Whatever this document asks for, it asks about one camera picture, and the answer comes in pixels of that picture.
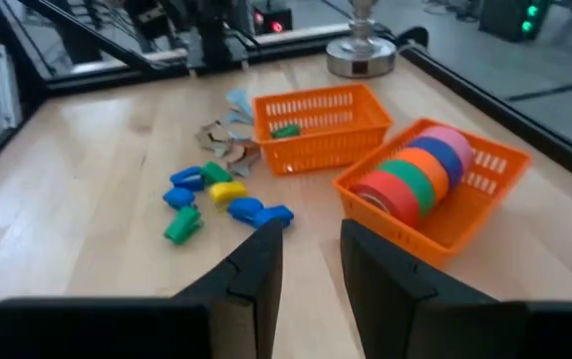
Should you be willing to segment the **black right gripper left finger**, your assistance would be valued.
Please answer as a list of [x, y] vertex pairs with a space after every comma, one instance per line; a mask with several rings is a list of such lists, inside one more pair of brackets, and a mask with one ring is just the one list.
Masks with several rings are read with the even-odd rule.
[[283, 227], [271, 219], [172, 298], [205, 312], [207, 359], [272, 359], [283, 273]]

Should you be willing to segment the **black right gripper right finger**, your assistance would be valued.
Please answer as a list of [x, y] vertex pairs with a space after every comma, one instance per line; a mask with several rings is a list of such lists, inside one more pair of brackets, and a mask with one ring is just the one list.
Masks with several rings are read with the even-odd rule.
[[408, 359], [424, 303], [493, 303], [494, 298], [432, 267], [353, 219], [340, 238], [344, 283], [367, 359]]

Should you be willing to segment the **green mini stapler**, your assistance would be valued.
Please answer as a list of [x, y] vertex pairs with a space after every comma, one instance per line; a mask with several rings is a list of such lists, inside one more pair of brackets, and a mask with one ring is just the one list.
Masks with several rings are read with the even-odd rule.
[[232, 181], [231, 174], [215, 162], [208, 162], [199, 169], [206, 185]]
[[301, 135], [301, 127], [297, 124], [290, 124], [271, 132], [271, 138], [274, 140], [297, 137], [300, 135]]
[[173, 221], [166, 228], [164, 237], [175, 245], [187, 242], [197, 231], [203, 227], [199, 211], [192, 206], [180, 209]]

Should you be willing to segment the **red tape roll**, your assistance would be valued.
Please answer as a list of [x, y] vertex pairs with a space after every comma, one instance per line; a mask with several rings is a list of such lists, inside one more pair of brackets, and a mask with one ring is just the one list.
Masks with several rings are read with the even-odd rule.
[[391, 173], [372, 171], [351, 184], [350, 190], [410, 227], [419, 223], [417, 197], [403, 180]]

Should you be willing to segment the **yellow mini stapler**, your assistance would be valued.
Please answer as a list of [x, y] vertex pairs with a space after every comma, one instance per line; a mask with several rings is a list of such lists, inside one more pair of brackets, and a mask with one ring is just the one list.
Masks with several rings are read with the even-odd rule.
[[222, 205], [248, 195], [246, 186], [239, 181], [223, 181], [213, 184], [208, 190], [214, 204]]

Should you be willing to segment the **orange plastic mesh basket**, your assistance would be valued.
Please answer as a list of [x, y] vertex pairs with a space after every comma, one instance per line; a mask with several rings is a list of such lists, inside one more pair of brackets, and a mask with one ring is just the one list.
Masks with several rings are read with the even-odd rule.
[[[382, 144], [392, 117], [365, 84], [353, 83], [258, 96], [253, 99], [254, 137], [276, 175], [348, 166]], [[290, 124], [301, 135], [274, 140]]]
[[350, 191], [350, 186], [389, 160], [420, 132], [438, 121], [421, 118], [370, 151], [333, 180], [345, 216], [399, 245], [428, 264], [441, 268], [459, 254], [484, 226], [523, 173], [531, 155], [465, 131], [473, 161], [459, 184], [416, 228], [410, 227]]

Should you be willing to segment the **green tape roll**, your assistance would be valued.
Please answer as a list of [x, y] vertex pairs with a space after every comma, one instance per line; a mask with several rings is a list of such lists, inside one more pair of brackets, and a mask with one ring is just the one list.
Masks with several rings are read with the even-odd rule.
[[435, 191], [420, 168], [404, 160], [390, 160], [381, 163], [378, 170], [395, 175], [410, 187], [419, 203], [420, 218], [426, 217], [433, 209], [436, 203]]

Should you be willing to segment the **orange tape roll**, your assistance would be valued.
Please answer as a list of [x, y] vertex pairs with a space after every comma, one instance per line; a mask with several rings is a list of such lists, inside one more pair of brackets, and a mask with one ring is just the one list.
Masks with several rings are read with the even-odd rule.
[[419, 168], [429, 179], [433, 188], [435, 201], [441, 201], [449, 190], [449, 177], [441, 163], [428, 151], [420, 148], [406, 148], [394, 155], [395, 160], [401, 160]]

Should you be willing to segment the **light blue staple remover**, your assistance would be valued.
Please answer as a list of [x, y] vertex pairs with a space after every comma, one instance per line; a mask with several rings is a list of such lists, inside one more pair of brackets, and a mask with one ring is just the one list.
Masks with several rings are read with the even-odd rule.
[[244, 89], [231, 90], [226, 95], [226, 101], [231, 106], [227, 115], [229, 123], [254, 124], [253, 109], [247, 100], [246, 91]]
[[250, 169], [261, 158], [261, 149], [253, 141], [234, 141], [226, 157], [227, 171], [235, 176], [248, 178]]

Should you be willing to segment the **blue tape roll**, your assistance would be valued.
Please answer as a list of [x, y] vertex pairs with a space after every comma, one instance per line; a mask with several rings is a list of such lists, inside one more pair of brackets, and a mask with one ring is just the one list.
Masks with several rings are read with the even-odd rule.
[[416, 137], [407, 144], [407, 147], [424, 150], [435, 157], [448, 176], [450, 189], [460, 183], [463, 165], [458, 154], [449, 144], [433, 137]]

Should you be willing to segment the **pink tape roll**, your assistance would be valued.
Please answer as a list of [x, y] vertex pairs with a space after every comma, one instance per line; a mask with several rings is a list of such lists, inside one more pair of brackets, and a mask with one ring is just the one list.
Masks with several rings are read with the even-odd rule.
[[469, 170], [473, 151], [468, 140], [460, 132], [450, 127], [434, 126], [422, 131], [420, 137], [430, 137], [448, 144], [458, 155], [462, 171], [466, 173]]

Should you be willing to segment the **black device with red light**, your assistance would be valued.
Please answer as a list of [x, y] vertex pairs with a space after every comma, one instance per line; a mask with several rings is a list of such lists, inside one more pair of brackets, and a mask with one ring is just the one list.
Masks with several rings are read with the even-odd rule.
[[292, 10], [290, 8], [253, 10], [253, 24], [256, 35], [281, 33], [293, 29]]

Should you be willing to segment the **black device with green lights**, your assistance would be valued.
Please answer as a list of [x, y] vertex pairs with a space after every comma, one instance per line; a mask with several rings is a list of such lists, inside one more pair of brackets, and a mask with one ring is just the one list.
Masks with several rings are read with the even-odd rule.
[[483, 0], [478, 30], [509, 42], [533, 41], [552, 0]]

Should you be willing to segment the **silver frame bracket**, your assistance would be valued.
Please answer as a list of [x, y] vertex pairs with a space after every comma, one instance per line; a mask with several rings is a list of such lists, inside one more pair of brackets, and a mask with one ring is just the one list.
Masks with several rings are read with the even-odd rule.
[[11, 56], [0, 44], [0, 112], [4, 129], [16, 129], [22, 122], [16, 72]]

